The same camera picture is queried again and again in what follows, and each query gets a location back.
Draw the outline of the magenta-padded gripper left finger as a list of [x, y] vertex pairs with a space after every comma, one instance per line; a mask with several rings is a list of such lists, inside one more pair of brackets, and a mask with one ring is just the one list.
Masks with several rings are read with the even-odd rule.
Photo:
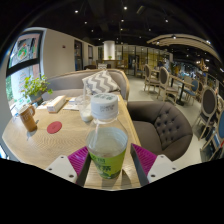
[[88, 149], [83, 147], [69, 156], [60, 155], [46, 168], [46, 171], [83, 186], [87, 178], [90, 162], [91, 158]]

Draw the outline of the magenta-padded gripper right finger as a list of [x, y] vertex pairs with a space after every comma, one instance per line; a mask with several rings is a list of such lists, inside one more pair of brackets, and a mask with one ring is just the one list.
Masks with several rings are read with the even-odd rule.
[[164, 154], [155, 155], [136, 144], [131, 144], [130, 153], [142, 186], [155, 182], [178, 170], [174, 163]]

